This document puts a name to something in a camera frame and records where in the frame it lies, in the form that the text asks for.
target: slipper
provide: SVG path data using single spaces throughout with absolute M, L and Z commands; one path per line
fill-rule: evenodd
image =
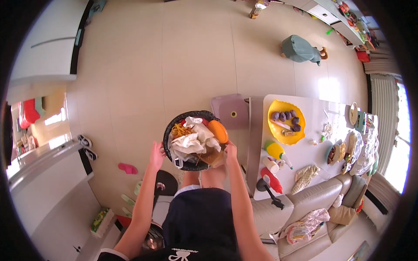
M 126 215 L 128 218 L 132 218 L 132 212 L 130 212 L 127 208 L 123 207 L 123 208 L 122 208 L 122 211 L 125 213 L 125 215 Z
M 126 201 L 126 204 L 128 204 L 128 206 L 135 206 L 135 201 L 133 199 L 131 199 L 130 197 L 128 197 L 125 194 L 122 194 L 121 197 L 123 198 L 124 201 Z
M 83 145 L 84 147 L 89 147 L 91 148 L 93 146 L 93 143 L 90 139 L 86 138 L 83 135 L 78 135 L 77 136 L 77 140 L 80 142 L 81 145 Z
M 120 170 L 124 170 L 126 172 L 126 174 L 134 174 L 135 175 L 135 174 L 138 173 L 138 171 L 136 170 L 136 168 L 134 166 L 132 166 L 132 165 L 129 165 L 129 164 L 119 163 L 117 165 L 117 167 Z
M 83 150 L 86 153 L 89 160 L 93 160 L 93 161 L 97 160 L 97 154 L 94 153 L 92 150 L 87 149 L 87 148 L 83 148 Z
M 141 189 L 142 180 L 138 181 L 138 183 L 135 186 L 134 194 L 138 196 L 139 190 Z

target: hand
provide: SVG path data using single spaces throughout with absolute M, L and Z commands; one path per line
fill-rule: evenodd
M 163 142 L 157 143 L 154 141 L 153 147 L 151 148 L 149 166 L 158 171 L 161 168 L 163 160 L 166 156 L 166 152 L 163 149 Z
M 238 161 L 237 160 L 237 147 L 230 140 L 227 142 L 227 147 L 225 148 L 227 153 L 227 163 Z

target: leg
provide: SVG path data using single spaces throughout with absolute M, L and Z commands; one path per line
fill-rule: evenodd
M 200 185 L 199 182 L 199 171 L 185 171 L 182 188 L 189 185 Z
M 225 165 L 217 168 L 209 168 L 202 171 L 202 188 L 224 189 L 224 181 L 227 178 Z

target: yellow bowl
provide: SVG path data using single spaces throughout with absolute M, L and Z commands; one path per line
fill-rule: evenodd
M 282 134 L 282 131 L 285 128 L 283 128 L 283 127 L 281 127 L 277 124 L 272 123 L 270 121 L 270 116 L 275 111 L 285 112 L 285 111 L 290 111 L 290 110 L 295 110 L 296 111 L 296 116 L 299 117 L 299 125 L 302 127 L 302 130 L 300 132 L 297 132 L 295 136 L 284 136 Z M 270 105 L 270 108 L 268 108 L 267 122 L 268 122 L 268 126 L 270 127 L 270 131 L 273 134 L 273 136 L 279 142 L 281 142 L 283 144 L 294 145 L 305 137 L 306 122 L 305 122 L 305 118 L 303 117 L 303 113 L 301 112 L 301 110 L 296 105 L 293 105 L 291 103 L 288 103 L 288 102 L 285 102 L 285 101 L 279 101 L 279 100 L 273 101 L 273 103 Z M 289 125 L 290 127 L 293 126 L 291 119 L 287 120 L 284 123 Z

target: black trash bag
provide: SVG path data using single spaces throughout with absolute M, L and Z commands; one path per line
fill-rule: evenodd
M 220 121 L 218 118 L 213 115 L 210 111 L 188 111 L 183 114 L 178 115 L 176 118 L 174 118 L 170 124 L 168 124 L 166 131 L 164 132 L 164 138 L 163 138 L 163 146 L 164 151 L 167 154 L 167 157 L 170 161 L 172 161 L 170 150 L 168 149 L 168 136 L 170 135 L 171 129 L 174 127 L 174 124 L 179 123 L 181 120 L 187 118 L 187 117 L 198 117 L 202 119 L 206 119 L 207 121 Z M 199 161 L 196 165 L 196 163 L 185 161 L 183 163 L 183 167 L 181 170 L 188 170 L 188 171 L 200 171 L 200 170 L 207 170 L 209 168 L 209 165 L 206 164 L 203 161 Z

